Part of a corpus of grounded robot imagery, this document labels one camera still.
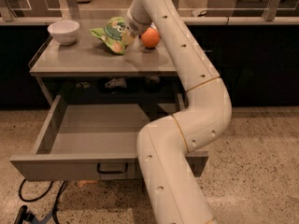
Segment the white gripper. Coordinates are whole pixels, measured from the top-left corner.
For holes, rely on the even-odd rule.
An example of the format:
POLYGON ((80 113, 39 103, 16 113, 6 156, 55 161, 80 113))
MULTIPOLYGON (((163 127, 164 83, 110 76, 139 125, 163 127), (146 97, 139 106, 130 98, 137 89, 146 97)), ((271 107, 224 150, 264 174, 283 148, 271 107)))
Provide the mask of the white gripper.
POLYGON ((136 35, 142 35, 152 24, 150 15, 143 8, 141 0, 133 0, 125 16, 125 29, 121 35, 121 41, 125 46, 131 45, 136 35))

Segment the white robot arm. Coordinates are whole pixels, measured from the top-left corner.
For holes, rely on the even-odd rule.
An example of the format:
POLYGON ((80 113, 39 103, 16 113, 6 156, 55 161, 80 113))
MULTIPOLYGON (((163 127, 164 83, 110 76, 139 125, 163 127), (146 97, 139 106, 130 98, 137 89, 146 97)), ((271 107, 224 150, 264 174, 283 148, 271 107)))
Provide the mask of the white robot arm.
POLYGON ((158 224, 218 224, 186 160, 228 127, 228 91, 179 16, 177 0, 134 0, 125 24, 140 35, 155 24, 177 70, 188 101, 186 109, 144 126, 137 157, 158 224))

